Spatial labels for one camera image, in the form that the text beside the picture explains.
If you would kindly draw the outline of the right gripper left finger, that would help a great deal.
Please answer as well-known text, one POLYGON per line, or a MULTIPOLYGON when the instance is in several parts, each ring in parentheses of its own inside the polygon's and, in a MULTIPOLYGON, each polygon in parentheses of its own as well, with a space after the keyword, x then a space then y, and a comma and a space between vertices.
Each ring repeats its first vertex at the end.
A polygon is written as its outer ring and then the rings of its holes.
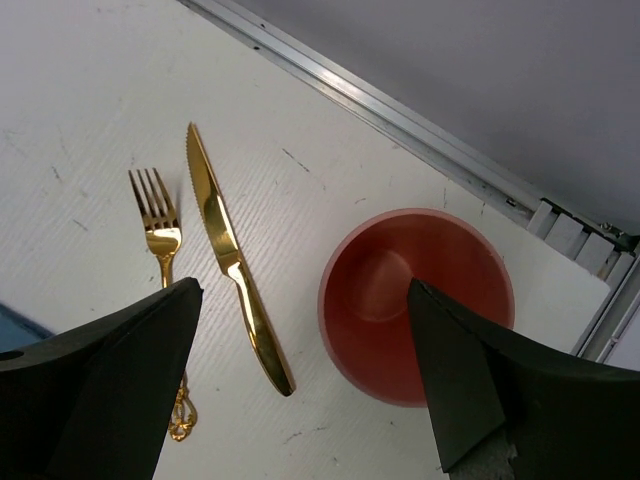
POLYGON ((2 353, 2 478, 152 478, 202 297, 187 277, 2 353))

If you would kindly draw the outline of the red plastic cup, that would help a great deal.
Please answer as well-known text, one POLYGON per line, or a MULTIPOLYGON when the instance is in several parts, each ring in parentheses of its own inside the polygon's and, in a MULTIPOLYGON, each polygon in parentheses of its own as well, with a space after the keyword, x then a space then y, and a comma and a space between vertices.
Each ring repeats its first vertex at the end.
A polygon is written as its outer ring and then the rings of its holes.
POLYGON ((426 208, 392 210, 349 233, 321 280, 318 321, 329 357, 363 393, 422 408, 407 294, 412 279, 434 285, 506 328, 515 298, 504 261, 467 222, 426 208))

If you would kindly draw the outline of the gold fork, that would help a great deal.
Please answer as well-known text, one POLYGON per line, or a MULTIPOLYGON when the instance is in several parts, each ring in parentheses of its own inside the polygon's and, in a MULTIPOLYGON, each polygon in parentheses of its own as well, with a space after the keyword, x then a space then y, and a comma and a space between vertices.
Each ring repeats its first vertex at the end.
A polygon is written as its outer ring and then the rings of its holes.
MULTIPOLYGON (((141 215, 147 248, 158 261, 161 285, 167 288, 173 284, 173 260, 182 246, 177 209, 156 168, 129 170, 128 177, 141 215)), ((191 435, 197 421, 198 413, 190 398, 188 376, 184 372, 168 434, 173 441, 182 442, 191 435)))

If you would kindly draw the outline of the gold knife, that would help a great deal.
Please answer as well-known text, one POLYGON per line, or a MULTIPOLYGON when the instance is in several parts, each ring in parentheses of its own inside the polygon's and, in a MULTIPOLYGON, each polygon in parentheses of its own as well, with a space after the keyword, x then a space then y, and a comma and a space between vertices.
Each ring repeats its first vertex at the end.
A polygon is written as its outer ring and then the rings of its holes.
POLYGON ((214 169, 193 122, 187 127, 186 158, 205 231, 222 274, 236 286, 254 354, 276 391, 289 397, 295 391, 293 374, 236 239, 214 169))

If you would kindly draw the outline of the blue cloth napkin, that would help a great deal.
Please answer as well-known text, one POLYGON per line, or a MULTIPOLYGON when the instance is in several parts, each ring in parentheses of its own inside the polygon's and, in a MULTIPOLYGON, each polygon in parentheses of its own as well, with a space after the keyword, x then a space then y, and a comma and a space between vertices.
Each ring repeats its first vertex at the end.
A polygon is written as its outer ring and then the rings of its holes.
POLYGON ((33 345, 53 333, 19 312, 0 304, 0 351, 7 352, 33 345))

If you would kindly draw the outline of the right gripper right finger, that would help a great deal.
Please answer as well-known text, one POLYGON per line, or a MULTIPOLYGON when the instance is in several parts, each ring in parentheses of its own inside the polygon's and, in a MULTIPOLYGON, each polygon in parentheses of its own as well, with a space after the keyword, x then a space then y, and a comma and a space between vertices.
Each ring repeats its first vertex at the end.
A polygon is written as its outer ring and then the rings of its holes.
POLYGON ((412 338, 452 479, 635 479, 639 375, 565 354, 413 280, 412 338))

